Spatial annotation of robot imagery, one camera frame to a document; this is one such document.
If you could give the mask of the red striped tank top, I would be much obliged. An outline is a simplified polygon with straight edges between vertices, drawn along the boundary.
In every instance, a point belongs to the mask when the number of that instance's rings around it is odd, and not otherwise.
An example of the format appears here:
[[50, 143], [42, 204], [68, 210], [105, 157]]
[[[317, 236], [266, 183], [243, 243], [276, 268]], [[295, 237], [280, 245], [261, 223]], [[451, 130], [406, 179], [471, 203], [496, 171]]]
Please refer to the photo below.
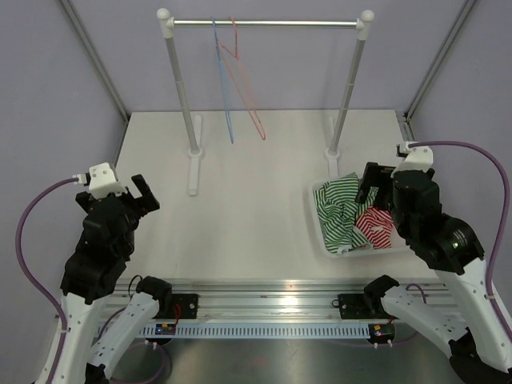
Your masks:
[[371, 206], [358, 217], [355, 225], [374, 249], [382, 250], [392, 247], [391, 233], [394, 223], [389, 212]]

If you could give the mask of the green striped tank top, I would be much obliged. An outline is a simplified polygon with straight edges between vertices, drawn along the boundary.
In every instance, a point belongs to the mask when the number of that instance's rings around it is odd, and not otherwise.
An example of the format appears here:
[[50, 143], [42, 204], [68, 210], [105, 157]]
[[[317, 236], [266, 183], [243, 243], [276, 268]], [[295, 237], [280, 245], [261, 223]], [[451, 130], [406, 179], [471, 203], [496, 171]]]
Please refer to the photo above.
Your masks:
[[356, 221], [373, 206], [378, 188], [372, 186], [366, 200], [357, 202], [360, 180], [356, 173], [320, 182], [312, 189], [313, 213], [317, 215], [321, 243], [329, 256], [347, 256], [374, 246], [356, 226]]

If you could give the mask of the pink wire hanger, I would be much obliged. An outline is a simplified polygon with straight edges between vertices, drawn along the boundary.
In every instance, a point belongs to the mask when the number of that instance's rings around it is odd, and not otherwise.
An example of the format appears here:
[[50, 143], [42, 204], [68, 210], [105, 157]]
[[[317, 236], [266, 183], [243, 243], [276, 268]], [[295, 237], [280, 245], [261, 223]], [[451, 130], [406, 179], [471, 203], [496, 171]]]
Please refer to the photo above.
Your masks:
[[230, 49], [220, 38], [221, 55], [226, 68], [226, 77], [232, 81], [237, 94], [242, 101], [244, 109], [248, 113], [261, 140], [266, 140], [266, 130], [259, 115], [254, 92], [246, 68], [241, 60], [238, 44], [238, 24], [233, 17], [228, 18], [228, 26], [234, 30], [234, 45]]

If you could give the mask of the blue wire hanger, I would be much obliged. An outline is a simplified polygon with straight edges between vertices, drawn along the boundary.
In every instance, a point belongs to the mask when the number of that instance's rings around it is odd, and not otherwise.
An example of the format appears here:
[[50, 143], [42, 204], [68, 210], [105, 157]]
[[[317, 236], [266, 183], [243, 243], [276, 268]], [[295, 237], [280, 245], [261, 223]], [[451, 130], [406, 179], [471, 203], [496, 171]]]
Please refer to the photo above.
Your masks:
[[230, 116], [230, 99], [229, 99], [229, 90], [228, 90], [228, 84], [226, 79], [226, 68], [224, 61], [222, 59], [221, 55], [221, 47], [219, 45], [218, 35], [217, 35], [217, 24], [214, 19], [214, 17], [210, 18], [212, 22], [212, 28], [214, 32], [214, 45], [215, 45], [215, 51], [217, 55], [218, 60], [218, 69], [219, 69], [219, 77], [220, 77], [220, 83], [221, 83], [221, 90], [222, 90], [222, 102], [223, 102], [223, 110], [226, 120], [226, 126], [228, 129], [228, 135], [230, 139], [230, 143], [234, 144], [234, 130], [233, 130], [233, 123]]

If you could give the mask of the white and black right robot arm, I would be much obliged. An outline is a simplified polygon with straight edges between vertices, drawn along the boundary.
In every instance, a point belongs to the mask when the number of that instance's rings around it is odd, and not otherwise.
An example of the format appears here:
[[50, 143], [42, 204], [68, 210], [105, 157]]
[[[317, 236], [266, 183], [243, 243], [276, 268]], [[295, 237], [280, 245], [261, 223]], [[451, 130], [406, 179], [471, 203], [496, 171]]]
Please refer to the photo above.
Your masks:
[[378, 190], [378, 206], [390, 213], [398, 235], [446, 286], [463, 317], [451, 320], [410, 295], [387, 275], [363, 291], [363, 307], [373, 317], [384, 313], [404, 321], [448, 357], [464, 383], [509, 383], [511, 340], [486, 291], [484, 250], [472, 228], [443, 213], [434, 171], [399, 170], [366, 164], [357, 202]]

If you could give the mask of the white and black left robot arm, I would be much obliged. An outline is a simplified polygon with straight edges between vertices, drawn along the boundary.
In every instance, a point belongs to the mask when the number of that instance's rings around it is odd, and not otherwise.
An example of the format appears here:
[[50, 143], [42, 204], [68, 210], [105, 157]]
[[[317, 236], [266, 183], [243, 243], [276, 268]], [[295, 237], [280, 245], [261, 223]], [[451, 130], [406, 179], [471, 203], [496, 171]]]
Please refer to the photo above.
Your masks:
[[134, 197], [112, 170], [94, 166], [72, 179], [88, 186], [77, 194], [86, 212], [74, 253], [65, 264], [59, 300], [51, 298], [59, 322], [39, 383], [108, 383], [140, 329], [173, 308], [172, 285], [147, 276], [118, 319], [97, 338], [98, 321], [134, 252], [134, 232], [160, 204], [144, 177], [132, 177]]

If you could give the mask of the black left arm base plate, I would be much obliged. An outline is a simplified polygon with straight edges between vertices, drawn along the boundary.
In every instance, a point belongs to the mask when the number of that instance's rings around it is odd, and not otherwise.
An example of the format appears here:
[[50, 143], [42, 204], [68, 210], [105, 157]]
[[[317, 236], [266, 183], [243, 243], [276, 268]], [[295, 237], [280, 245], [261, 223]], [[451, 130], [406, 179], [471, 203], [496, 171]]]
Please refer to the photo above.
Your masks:
[[159, 301], [160, 307], [155, 319], [180, 320], [196, 319], [198, 314], [198, 294], [170, 294]]

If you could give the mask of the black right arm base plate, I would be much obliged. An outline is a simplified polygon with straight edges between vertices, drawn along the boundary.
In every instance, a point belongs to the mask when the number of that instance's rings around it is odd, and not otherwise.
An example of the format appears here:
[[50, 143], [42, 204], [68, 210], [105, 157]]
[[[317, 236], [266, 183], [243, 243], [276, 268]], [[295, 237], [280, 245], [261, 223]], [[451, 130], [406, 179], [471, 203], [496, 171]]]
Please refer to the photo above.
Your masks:
[[331, 301], [342, 320], [384, 320], [390, 316], [382, 305], [364, 294], [339, 294]]

